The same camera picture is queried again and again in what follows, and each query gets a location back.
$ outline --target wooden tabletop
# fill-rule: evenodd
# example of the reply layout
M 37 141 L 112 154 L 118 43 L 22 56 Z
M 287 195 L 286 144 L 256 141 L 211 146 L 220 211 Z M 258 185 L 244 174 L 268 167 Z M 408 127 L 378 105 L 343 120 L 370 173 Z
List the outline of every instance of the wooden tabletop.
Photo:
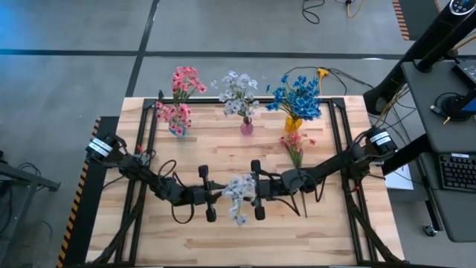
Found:
M 347 114 L 353 137 L 370 128 L 362 96 L 346 96 Z M 133 151 L 141 115 L 143 98 L 126 98 L 119 118 L 117 134 L 126 140 Z M 195 104 L 192 108 L 192 129 L 186 138 L 173 136 L 165 123 L 160 123 L 155 134 L 157 156 L 152 170 L 157 170 L 169 159 L 177 161 L 176 172 L 187 185 L 201 184 L 198 166 L 208 165 L 210 180 L 226 184 L 233 175 L 250 173 L 250 162 L 259 159 L 263 170 L 281 173 L 292 167 L 290 158 L 279 144 L 285 135 L 284 112 L 267 112 L 259 108 L 253 115 L 254 132 L 245 137 L 239 131 L 242 118 L 222 113 L 219 104 Z M 315 166 L 336 154 L 329 119 L 329 107 L 321 106 L 322 117 L 305 121 L 300 133 L 315 138 L 317 144 L 304 146 L 303 166 Z M 344 131 L 338 114 L 341 140 Z M 146 129 L 143 147 L 146 147 Z M 373 174 L 382 175 L 372 167 Z M 106 182 L 120 174 L 109 170 Z M 403 258 L 399 236 L 388 199 L 385 182 L 366 177 L 363 181 L 372 227 L 399 258 Z M 108 186 L 102 193 L 87 261 L 94 260 L 108 245 L 120 226 L 127 179 Z M 298 217 L 281 202 L 266 202 L 266 219 L 255 220 L 249 203 L 244 211 L 249 222 L 242 227 L 229 218 L 231 201 L 222 197 L 215 205 L 217 219 L 208 223 L 206 205 L 196 206 L 195 217 L 185 225 L 171 217 L 170 204 L 147 192 L 136 265 L 144 266 L 225 266 L 225 265 L 328 265 L 355 264 L 350 237 L 349 220 L 341 190 L 339 173 L 329 176 L 324 195 L 319 203 L 314 194 L 307 194 L 308 217 Z M 300 195 L 297 206 L 303 214 Z M 186 220 L 190 207 L 176 208 L 180 220 Z M 359 229 L 364 256 L 368 259 L 364 233 Z M 132 228 L 126 238 L 124 258 L 129 252 Z

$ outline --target white paper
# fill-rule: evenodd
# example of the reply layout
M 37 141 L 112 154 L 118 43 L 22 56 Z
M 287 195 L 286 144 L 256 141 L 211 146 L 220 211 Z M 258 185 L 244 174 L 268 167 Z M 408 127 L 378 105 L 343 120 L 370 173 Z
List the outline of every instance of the white paper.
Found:
M 394 172 L 387 174 L 387 176 L 385 176 L 385 185 L 389 189 L 413 190 L 414 185 L 411 181 L 408 165 L 401 166 Z

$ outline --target vase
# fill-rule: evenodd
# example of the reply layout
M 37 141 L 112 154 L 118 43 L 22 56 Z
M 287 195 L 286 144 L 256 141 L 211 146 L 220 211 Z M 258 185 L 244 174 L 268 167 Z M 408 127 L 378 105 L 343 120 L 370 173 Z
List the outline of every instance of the vase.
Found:
M 294 119 L 292 116 L 288 115 L 286 117 L 286 124 L 284 125 L 284 130 L 287 133 L 291 133 L 299 130 L 299 127 L 303 124 L 303 119 L 298 118 Z
M 243 124 L 241 124 L 241 127 L 239 128 L 243 135 L 250 135 L 253 133 L 254 127 L 252 122 L 251 118 L 243 118 Z
M 181 122 L 169 122 L 169 131 L 177 137 L 185 137 L 187 135 L 187 128 Z

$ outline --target concrete floor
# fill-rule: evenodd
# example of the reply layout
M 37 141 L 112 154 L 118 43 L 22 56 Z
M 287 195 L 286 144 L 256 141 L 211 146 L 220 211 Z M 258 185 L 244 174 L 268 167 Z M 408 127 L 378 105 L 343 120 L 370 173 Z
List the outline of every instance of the concrete floor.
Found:
M 152 0 L 1 0 L 0 48 L 137 51 Z M 312 52 L 339 59 L 238 57 L 145 57 L 133 96 L 170 93 L 176 66 L 197 67 L 204 82 L 229 69 L 247 72 L 260 84 L 277 83 L 295 66 L 339 68 L 376 85 L 395 60 L 359 60 L 355 54 L 402 54 L 412 42 L 400 35 L 391 1 L 366 0 L 362 12 L 346 19 L 345 9 L 327 1 L 317 9 L 319 25 L 300 14 L 298 0 L 161 0 L 148 51 Z M 465 54 L 476 54 L 476 43 Z M 68 220 L 85 145 L 96 117 L 119 115 L 135 57 L 0 56 L 0 148 L 12 165 L 33 162 L 45 177 L 60 181 L 56 193 L 35 196 L 8 263 L 53 267 Z M 297 71 L 292 75 L 312 71 Z M 348 95 L 367 90 L 344 79 Z M 335 78 L 324 80 L 325 95 L 342 95 Z M 214 90 L 207 95 L 216 95 Z M 402 101 L 413 106 L 411 96 Z M 403 116 L 408 110 L 397 107 Z M 389 115 L 387 122 L 396 119 Z M 418 114 L 404 121 L 411 138 L 423 133 Z M 397 139 L 400 146 L 404 141 Z M 452 243 L 445 233 L 426 237 L 429 223 L 421 202 L 393 203 L 405 257 L 416 264 L 473 267 L 476 243 Z M 39 221 L 53 227 L 53 236 Z

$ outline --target artificial flower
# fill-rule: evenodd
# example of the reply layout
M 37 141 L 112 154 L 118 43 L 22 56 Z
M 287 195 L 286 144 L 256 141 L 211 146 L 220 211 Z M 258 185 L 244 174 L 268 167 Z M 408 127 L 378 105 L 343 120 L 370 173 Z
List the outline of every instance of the artificial flower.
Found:
M 228 115 L 240 115 L 247 118 L 254 114 L 254 110 L 260 105 L 258 100 L 254 100 L 252 89 L 257 89 L 258 82 L 252 80 L 247 74 L 237 74 L 229 71 L 227 76 L 222 78 L 222 82 L 228 88 L 218 95 L 218 100 L 225 103 L 223 113 Z M 218 89 L 216 80 L 211 84 Z

